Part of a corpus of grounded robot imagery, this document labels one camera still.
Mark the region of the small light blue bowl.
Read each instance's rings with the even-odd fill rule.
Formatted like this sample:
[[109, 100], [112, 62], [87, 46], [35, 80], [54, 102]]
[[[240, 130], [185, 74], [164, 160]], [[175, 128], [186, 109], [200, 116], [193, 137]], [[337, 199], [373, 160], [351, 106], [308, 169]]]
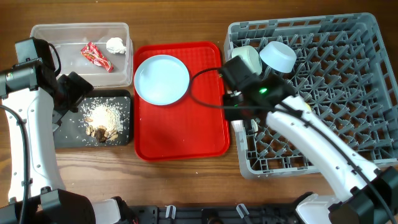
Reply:
[[278, 41], [269, 42], [259, 56], [267, 66], [282, 73], [290, 73], [297, 60], [294, 50]]

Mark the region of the rice and peanut scraps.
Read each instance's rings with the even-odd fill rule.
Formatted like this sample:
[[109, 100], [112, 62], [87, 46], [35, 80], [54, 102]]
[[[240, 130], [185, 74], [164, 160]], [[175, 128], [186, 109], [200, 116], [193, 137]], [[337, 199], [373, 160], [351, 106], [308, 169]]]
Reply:
[[130, 140], [131, 99], [128, 96], [85, 98], [78, 106], [79, 127], [87, 146], [121, 146]]

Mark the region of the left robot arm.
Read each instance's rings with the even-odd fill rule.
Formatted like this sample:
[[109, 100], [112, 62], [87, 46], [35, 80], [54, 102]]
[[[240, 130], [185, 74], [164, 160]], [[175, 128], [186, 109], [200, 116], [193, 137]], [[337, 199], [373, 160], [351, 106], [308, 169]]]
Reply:
[[132, 215], [120, 197], [91, 202], [65, 190], [53, 140], [53, 114], [69, 111], [92, 86], [76, 73], [56, 77], [40, 60], [1, 72], [1, 108], [12, 158], [9, 204], [1, 223], [124, 223]]

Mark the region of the white napkin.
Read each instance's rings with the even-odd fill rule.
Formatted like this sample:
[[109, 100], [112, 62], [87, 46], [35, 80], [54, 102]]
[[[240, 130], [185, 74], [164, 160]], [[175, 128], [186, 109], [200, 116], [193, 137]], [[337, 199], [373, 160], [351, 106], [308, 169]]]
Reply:
[[125, 54], [127, 48], [121, 38], [113, 37], [107, 41], [106, 50], [111, 54]]

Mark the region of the red snack wrapper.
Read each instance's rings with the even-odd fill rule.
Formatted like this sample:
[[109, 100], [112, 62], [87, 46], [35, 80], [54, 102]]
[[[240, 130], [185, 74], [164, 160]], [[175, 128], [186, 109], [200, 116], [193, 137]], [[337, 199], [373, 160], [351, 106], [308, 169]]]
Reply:
[[94, 65], [103, 67], [107, 72], [113, 71], [113, 64], [102, 54], [100, 49], [94, 43], [87, 43], [80, 50], [80, 53]]

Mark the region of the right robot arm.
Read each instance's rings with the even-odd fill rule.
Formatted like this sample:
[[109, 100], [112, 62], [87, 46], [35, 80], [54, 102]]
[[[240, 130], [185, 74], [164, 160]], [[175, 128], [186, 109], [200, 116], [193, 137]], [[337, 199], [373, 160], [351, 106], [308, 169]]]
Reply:
[[334, 194], [310, 194], [295, 212], [303, 223], [395, 223], [397, 170], [380, 170], [341, 140], [279, 77], [227, 78], [242, 93], [234, 108], [264, 113], [266, 125], [291, 142], [320, 171]]

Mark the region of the mint green bowl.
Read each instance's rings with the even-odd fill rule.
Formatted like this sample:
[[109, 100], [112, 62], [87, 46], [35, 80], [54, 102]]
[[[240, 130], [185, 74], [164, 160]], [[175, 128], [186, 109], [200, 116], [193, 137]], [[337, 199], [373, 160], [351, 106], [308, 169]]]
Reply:
[[257, 76], [262, 73], [262, 60], [254, 47], [250, 45], [236, 47], [231, 51], [231, 56], [232, 58], [237, 56], [240, 57], [250, 71]]

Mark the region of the light blue plate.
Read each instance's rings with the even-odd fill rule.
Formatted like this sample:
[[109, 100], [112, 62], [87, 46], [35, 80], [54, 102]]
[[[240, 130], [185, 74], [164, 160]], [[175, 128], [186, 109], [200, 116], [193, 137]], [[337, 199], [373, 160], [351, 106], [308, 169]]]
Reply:
[[171, 105], [188, 90], [190, 73], [185, 64], [171, 55], [155, 55], [144, 60], [134, 74], [134, 88], [145, 102]]

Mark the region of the white plastic spoon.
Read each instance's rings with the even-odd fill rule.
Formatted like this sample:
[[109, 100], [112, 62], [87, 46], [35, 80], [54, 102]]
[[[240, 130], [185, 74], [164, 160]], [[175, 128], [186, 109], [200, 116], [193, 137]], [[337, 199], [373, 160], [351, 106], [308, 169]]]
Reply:
[[251, 120], [251, 127], [254, 133], [259, 131], [259, 126], [254, 119]]

